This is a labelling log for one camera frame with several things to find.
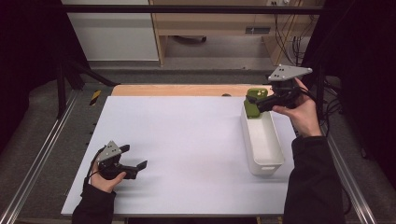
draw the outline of aluminum rail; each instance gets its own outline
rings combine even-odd
[[[2,216],[0,216],[0,224],[12,224],[16,221],[18,214],[20,213],[27,197],[29,196],[29,193],[37,181],[38,176],[40,175],[40,172],[43,169],[44,164],[46,163],[46,160],[64,127],[64,124],[69,118],[69,115],[73,110],[79,95],[80,91],[71,92],[64,115],[57,119],[52,126],[52,130],[38,152],[35,161],[30,167],[29,172],[26,174],[26,177],[23,179],[17,193],[15,193],[14,198],[9,203],[6,211],[2,214]]]
[[[327,126],[323,124],[321,126],[321,130],[323,133],[326,133]],[[355,178],[347,167],[347,163],[344,161],[340,150],[338,150],[338,147],[335,144],[334,139],[332,138],[332,135],[330,133],[328,135],[328,142],[332,152],[332,158],[334,159],[335,168],[337,169],[341,182],[343,183],[346,191],[350,195],[350,200],[355,208],[356,214],[361,220],[361,223],[376,224],[377,222],[375,220],[375,217],[366,200],[364,199],[358,183],[356,183]]]
[[[248,7],[248,6],[141,6],[141,5],[43,5],[43,8],[72,13],[199,13],[199,14],[295,14],[321,15],[340,8]]]

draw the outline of white table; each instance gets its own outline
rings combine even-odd
[[[285,163],[269,177],[248,170],[240,121],[243,97],[110,96],[62,210],[71,215],[98,149],[130,145],[120,163],[148,167],[116,188],[124,217],[228,217],[283,214],[294,167],[290,120],[274,113]]]

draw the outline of forearm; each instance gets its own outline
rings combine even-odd
[[[342,188],[327,139],[297,138],[292,143],[284,223],[344,223]]]
[[[103,192],[91,185],[83,190],[81,202],[72,216],[73,224],[111,224],[116,193]]]

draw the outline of power outlet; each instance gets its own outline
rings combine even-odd
[[[290,3],[290,0],[268,0],[268,7],[286,7]]]

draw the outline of white container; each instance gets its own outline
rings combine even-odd
[[[264,112],[256,119],[248,119],[245,108],[242,108],[248,169],[254,175],[272,175],[285,162],[272,113]]]

